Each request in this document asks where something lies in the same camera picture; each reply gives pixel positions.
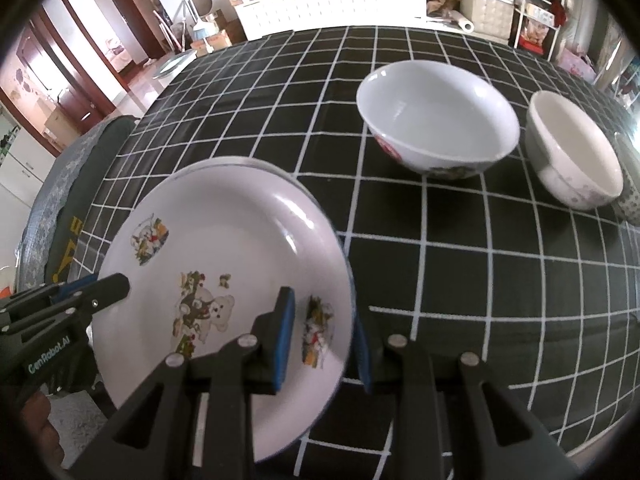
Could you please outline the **person's left hand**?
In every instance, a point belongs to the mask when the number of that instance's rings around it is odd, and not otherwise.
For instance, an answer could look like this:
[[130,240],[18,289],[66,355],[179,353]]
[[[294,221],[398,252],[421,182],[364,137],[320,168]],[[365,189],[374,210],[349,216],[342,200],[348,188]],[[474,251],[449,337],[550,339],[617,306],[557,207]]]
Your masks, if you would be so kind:
[[44,393],[37,390],[25,402],[20,411],[20,417],[41,456],[50,463],[60,466],[64,460],[64,451],[60,445],[60,436],[50,423],[50,413],[50,400]]

